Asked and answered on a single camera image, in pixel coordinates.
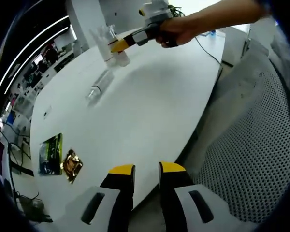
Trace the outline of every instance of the snack package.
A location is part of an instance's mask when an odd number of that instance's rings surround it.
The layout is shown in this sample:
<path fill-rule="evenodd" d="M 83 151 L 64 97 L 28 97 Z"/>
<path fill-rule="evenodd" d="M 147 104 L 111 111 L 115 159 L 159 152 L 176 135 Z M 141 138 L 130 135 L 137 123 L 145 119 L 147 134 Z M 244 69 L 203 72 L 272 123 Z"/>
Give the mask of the snack package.
<path fill-rule="evenodd" d="M 68 151 L 66 158 L 61 164 L 61 168 L 64 170 L 67 179 L 71 184 L 74 182 L 82 166 L 83 162 L 79 159 L 73 149 Z"/>
<path fill-rule="evenodd" d="M 41 143 L 39 151 L 39 175 L 61 175 L 62 134 Z"/>

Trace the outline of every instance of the human hand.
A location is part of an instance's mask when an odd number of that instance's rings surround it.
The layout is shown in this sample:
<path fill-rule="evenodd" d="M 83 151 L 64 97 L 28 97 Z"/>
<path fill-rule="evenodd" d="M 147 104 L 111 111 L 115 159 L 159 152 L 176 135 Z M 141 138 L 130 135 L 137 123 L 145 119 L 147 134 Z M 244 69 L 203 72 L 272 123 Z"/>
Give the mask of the human hand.
<path fill-rule="evenodd" d="M 163 22 L 160 26 L 160 30 L 171 32 L 174 34 L 177 45 L 183 45 L 190 42 L 195 36 L 197 36 L 197 31 L 191 26 L 191 24 L 192 23 L 189 16 L 172 18 Z M 162 47 L 167 47 L 161 36 L 157 37 L 156 41 L 161 44 Z"/>

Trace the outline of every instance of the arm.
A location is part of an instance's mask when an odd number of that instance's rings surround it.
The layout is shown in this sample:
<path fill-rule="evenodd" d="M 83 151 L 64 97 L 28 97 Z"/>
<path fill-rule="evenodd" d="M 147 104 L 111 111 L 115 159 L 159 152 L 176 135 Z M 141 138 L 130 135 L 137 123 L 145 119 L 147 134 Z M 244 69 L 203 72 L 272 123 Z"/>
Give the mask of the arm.
<path fill-rule="evenodd" d="M 189 16 L 170 19 L 161 30 L 175 33 L 177 44 L 182 45 L 203 32 L 253 23 L 263 16 L 266 11 L 256 0 L 222 0 Z"/>

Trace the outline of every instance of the desk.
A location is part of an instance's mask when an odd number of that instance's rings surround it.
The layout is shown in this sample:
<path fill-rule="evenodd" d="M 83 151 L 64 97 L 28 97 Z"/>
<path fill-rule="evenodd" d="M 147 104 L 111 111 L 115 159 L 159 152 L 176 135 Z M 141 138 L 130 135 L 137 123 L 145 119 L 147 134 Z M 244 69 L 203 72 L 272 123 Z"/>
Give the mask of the desk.
<path fill-rule="evenodd" d="M 223 35 L 199 36 L 221 60 Z M 159 182 L 158 162 L 174 162 L 195 130 L 217 79 L 219 64 L 193 40 L 171 49 L 154 41 L 127 50 L 131 63 L 114 70 L 114 80 L 99 102 L 86 96 L 106 69 L 96 47 L 70 62 L 38 95 L 31 123 L 31 157 L 39 197 L 51 218 L 108 171 L 136 165 L 134 206 Z M 39 176 L 40 143 L 63 134 L 63 156 L 73 148 L 84 166 L 71 185 L 66 176 Z"/>

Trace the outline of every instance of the oval table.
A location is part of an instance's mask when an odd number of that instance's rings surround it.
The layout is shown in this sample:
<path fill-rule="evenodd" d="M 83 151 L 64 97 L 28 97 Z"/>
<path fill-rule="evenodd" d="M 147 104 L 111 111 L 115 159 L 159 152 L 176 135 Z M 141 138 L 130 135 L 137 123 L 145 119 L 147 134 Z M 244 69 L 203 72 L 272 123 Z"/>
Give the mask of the oval table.
<path fill-rule="evenodd" d="M 199 36 L 221 61 L 224 34 Z M 218 77 L 220 65 L 193 40 L 171 49 L 154 41 L 127 50 L 131 62 L 114 69 L 114 80 L 95 105 L 86 96 L 106 69 L 96 47 L 63 68 L 38 95 L 31 123 L 32 166 L 51 218 L 115 166 L 136 165 L 134 206 L 159 182 L 158 162 L 174 162 L 195 130 Z M 39 148 L 63 134 L 63 157 L 72 148 L 84 163 L 73 184 L 65 174 L 39 176 Z"/>

